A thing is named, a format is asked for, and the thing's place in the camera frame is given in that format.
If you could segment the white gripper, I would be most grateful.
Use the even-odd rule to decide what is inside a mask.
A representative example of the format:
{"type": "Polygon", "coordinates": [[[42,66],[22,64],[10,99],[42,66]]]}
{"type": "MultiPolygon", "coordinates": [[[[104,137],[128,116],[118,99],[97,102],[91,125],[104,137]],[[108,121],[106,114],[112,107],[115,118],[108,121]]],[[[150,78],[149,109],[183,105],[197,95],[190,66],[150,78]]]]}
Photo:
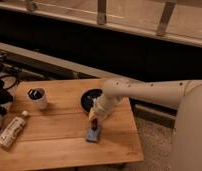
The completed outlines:
{"type": "Polygon", "coordinates": [[[108,97],[105,94],[102,94],[94,101],[93,107],[90,109],[89,121],[92,122],[95,119],[98,119],[99,121],[105,120],[114,112],[117,105],[117,97],[108,97]]]}

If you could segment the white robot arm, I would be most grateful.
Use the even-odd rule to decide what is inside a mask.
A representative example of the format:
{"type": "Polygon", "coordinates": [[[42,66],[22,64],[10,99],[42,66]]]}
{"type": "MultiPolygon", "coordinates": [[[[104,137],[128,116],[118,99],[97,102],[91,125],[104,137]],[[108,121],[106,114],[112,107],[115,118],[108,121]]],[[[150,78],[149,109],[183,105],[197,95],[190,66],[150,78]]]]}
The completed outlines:
{"type": "Polygon", "coordinates": [[[169,171],[202,171],[202,80],[106,80],[89,112],[89,121],[106,118],[125,97],[176,110],[169,171]]]}

